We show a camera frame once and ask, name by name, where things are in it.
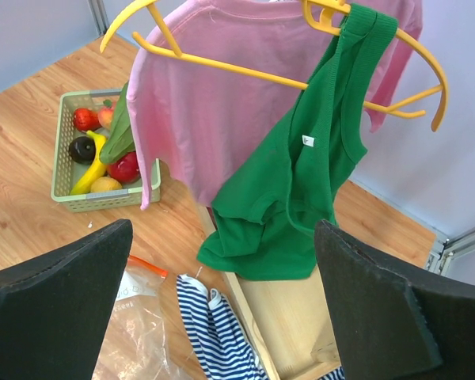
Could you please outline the fake dark purple plum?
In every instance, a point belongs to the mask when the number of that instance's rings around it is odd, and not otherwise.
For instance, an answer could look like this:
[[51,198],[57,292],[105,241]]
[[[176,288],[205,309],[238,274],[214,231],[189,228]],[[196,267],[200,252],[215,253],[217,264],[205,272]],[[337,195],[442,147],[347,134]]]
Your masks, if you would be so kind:
[[74,139],[68,147],[70,158],[83,165],[90,165],[96,156],[95,142],[86,136]]

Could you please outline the fake red apple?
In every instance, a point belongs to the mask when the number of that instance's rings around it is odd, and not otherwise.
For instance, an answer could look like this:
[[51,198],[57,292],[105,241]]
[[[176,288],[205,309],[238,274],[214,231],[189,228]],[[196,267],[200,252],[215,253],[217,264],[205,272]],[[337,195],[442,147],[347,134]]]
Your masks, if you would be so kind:
[[140,178],[139,163],[135,151],[125,154],[107,168],[108,175],[121,184],[130,184]]

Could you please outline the fake strawberry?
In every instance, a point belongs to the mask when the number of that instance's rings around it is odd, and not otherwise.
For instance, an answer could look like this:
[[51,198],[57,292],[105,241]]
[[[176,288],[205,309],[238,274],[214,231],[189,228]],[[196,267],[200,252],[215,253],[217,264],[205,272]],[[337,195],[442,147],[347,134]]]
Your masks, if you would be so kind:
[[101,127],[98,114],[88,108],[74,110],[73,125],[80,132],[95,131]]

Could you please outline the fake yellow banana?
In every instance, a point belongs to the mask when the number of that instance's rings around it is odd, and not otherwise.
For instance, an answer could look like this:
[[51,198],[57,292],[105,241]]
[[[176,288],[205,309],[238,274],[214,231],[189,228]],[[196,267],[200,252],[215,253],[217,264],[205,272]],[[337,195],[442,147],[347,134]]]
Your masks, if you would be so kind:
[[90,167],[85,171],[82,177],[76,182],[70,190],[71,196],[83,195],[90,192],[92,184],[106,173],[107,165],[100,160],[100,152],[107,141],[104,135],[94,131],[87,131],[86,135],[90,137],[96,148],[95,157]]

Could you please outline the fake green leafy vegetable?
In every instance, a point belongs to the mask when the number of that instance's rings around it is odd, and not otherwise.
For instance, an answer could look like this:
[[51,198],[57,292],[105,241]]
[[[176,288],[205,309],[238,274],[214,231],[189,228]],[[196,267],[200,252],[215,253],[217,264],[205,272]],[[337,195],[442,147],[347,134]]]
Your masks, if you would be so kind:
[[111,165],[125,154],[135,151],[135,143],[131,130],[131,121],[127,108],[128,82],[123,85],[120,97],[112,117],[110,136],[100,152],[100,160]]

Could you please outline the clear zip top bag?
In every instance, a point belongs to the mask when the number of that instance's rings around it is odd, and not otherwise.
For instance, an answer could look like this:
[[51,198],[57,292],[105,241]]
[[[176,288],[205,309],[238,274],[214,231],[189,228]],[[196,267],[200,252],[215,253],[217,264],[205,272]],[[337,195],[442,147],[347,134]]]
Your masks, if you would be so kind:
[[159,291],[167,271],[130,256],[93,379],[189,379],[169,357]]

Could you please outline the fake yellow orange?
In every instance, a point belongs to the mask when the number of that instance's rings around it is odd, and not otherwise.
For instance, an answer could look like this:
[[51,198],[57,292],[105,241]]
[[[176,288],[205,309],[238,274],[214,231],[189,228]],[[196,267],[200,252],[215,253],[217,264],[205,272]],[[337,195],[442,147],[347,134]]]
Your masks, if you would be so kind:
[[122,184],[112,177],[100,177],[90,186],[91,193],[110,192],[122,189]]

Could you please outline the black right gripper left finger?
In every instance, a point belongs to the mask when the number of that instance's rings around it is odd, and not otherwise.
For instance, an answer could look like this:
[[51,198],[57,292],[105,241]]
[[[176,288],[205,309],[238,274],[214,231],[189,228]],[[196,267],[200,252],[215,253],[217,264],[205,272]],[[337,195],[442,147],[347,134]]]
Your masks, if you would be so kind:
[[0,379],[90,379],[131,250],[115,222],[0,270]]

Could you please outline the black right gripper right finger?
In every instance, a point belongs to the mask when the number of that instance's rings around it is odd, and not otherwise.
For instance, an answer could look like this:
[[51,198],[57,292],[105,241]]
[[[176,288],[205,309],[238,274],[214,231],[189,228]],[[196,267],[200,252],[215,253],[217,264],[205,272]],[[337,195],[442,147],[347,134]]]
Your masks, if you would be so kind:
[[314,248],[348,379],[475,379],[475,286],[319,222]]

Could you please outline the fake peach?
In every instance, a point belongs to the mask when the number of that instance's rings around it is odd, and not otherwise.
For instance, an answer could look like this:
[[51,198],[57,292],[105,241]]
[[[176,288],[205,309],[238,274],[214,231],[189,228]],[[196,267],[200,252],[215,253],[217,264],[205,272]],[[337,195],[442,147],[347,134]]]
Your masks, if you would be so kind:
[[106,99],[104,100],[102,107],[97,112],[97,118],[100,125],[108,131],[111,129],[115,107],[115,102]]

